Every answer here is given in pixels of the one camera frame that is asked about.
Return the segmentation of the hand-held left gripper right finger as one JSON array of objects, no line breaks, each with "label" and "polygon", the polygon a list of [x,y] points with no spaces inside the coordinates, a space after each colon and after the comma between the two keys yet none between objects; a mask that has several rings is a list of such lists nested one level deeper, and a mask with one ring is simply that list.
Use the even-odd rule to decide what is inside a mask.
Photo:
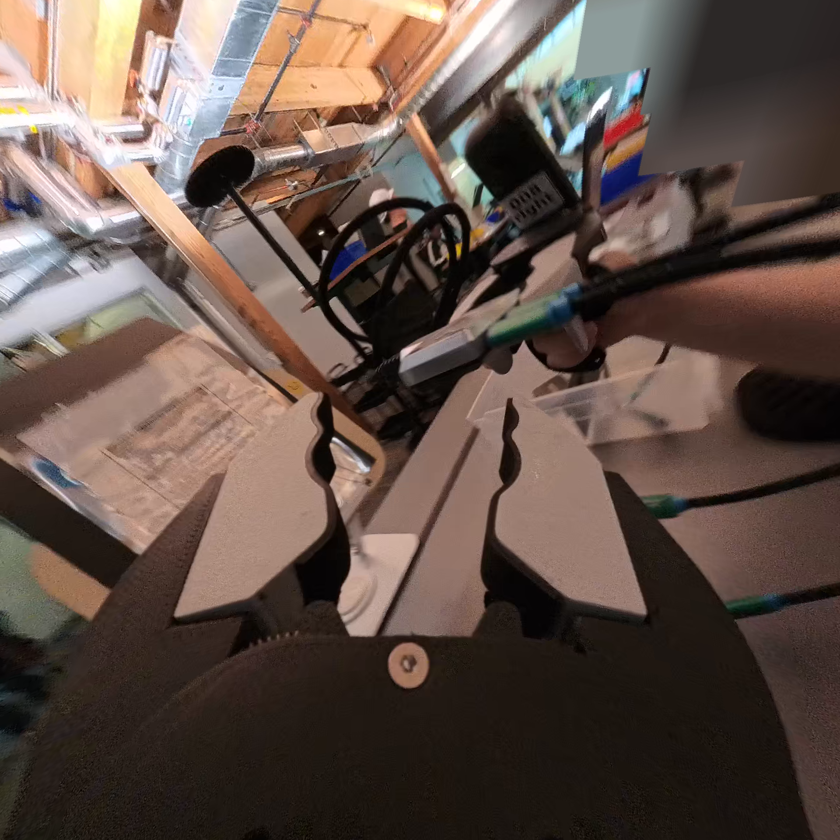
[{"label": "hand-held left gripper right finger", "polygon": [[578,432],[518,397],[484,415],[482,431],[500,434],[486,547],[562,613],[645,622],[605,471]]}]

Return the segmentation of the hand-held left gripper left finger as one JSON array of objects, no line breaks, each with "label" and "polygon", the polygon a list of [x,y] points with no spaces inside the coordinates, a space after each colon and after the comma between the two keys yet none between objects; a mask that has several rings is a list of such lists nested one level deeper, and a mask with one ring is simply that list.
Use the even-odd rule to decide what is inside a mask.
[{"label": "hand-held left gripper left finger", "polygon": [[350,541],[330,486],[333,412],[305,396],[230,462],[174,610],[178,623],[252,616],[283,624],[337,606]]}]

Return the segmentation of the clear plastic bin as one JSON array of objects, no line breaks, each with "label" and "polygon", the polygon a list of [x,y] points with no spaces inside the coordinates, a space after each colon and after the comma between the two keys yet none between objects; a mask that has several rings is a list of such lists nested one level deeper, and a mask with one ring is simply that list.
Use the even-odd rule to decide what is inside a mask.
[{"label": "clear plastic bin", "polygon": [[721,409],[721,365],[703,353],[672,353],[652,367],[570,387],[543,376],[518,395],[589,446],[699,431]]}]

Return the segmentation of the person's right forearm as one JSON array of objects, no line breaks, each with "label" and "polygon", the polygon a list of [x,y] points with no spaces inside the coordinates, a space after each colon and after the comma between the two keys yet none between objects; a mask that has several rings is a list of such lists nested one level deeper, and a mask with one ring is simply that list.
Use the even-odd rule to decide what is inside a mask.
[{"label": "person's right forearm", "polygon": [[653,290],[637,305],[648,338],[839,382],[839,261],[734,270]]}]

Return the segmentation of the person's right hand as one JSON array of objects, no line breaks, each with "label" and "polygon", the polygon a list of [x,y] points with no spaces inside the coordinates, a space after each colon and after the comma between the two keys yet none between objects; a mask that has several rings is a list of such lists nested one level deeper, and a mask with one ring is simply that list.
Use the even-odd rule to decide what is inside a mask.
[{"label": "person's right hand", "polygon": [[632,337],[664,339],[664,289],[623,298],[596,321],[585,322],[583,339],[563,329],[547,332],[526,342],[531,354],[551,371],[571,373],[585,368],[599,352]]}]

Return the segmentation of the thin dark sign board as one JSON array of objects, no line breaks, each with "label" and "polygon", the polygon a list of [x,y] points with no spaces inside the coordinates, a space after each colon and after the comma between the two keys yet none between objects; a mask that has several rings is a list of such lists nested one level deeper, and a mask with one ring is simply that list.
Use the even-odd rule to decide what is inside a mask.
[{"label": "thin dark sign board", "polygon": [[575,230],[571,251],[584,278],[591,274],[593,249],[606,240],[601,216],[602,174],[606,157],[605,131],[613,89],[609,87],[594,102],[587,116],[583,141],[582,216]]}]

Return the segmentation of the white sign stand base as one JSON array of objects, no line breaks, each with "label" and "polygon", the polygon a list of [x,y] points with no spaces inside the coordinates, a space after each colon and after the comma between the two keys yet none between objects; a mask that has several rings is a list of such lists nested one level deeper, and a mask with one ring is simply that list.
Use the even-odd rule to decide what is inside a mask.
[{"label": "white sign stand base", "polygon": [[411,533],[367,534],[351,546],[338,603],[349,635],[372,637],[382,629],[418,546]]}]

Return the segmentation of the black framed instruction sign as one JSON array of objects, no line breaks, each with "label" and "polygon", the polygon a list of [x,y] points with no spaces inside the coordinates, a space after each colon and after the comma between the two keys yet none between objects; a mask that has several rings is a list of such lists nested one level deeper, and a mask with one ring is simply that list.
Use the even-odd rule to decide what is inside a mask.
[{"label": "black framed instruction sign", "polygon": [[150,318],[2,380],[2,523],[114,586],[305,396]]}]

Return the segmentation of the white metal stand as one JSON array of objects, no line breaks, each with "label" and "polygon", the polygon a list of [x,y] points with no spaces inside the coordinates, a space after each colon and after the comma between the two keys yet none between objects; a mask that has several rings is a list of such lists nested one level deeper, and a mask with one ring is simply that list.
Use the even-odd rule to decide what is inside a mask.
[{"label": "white metal stand", "polygon": [[603,251],[637,262],[687,245],[697,219],[697,204],[680,175],[662,175],[642,185],[604,222]]}]

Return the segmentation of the black stand pole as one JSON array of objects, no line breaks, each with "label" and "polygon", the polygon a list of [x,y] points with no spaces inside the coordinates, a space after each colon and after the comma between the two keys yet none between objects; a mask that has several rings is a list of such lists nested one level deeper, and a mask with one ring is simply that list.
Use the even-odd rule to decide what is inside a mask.
[{"label": "black stand pole", "polygon": [[255,165],[255,155],[247,147],[242,145],[225,147],[207,157],[190,174],[185,184],[185,197],[190,204],[201,208],[219,206],[229,198],[291,274],[300,281],[305,291],[310,293],[310,297],[318,304],[333,330],[353,347],[362,361],[369,361],[368,355],[361,346],[361,340],[356,339],[354,333],[335,316],[329,304],[322,300],[319,288],[309,281],[298,264],[282,248],[241,196],[239,187],[250,180]]}]

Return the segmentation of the wooden post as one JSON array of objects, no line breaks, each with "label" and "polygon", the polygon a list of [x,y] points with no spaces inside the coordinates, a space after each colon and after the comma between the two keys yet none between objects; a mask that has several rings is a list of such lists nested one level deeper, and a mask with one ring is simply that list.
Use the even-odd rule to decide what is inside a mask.
[{"label": "wooden post", "polygon": [[329,396],[332,405],[365,432],[375,432],[270,315],[214,245],[198,232],[144,164],[112,168],[100,164],[98,168],[187,265],[209,282],[257,339],[278,358],[287,373],[310,390]]}]

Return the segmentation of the silver air duct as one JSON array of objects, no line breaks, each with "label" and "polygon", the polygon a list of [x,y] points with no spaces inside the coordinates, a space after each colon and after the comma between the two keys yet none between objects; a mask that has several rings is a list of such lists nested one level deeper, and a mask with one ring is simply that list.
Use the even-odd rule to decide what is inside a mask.
[{"label": "silver air duct", "polygon": [[159,100],[171,141],[154,178],[178,193],[201,145],[220,135],[274,22],[277,1],[184,1]]}]

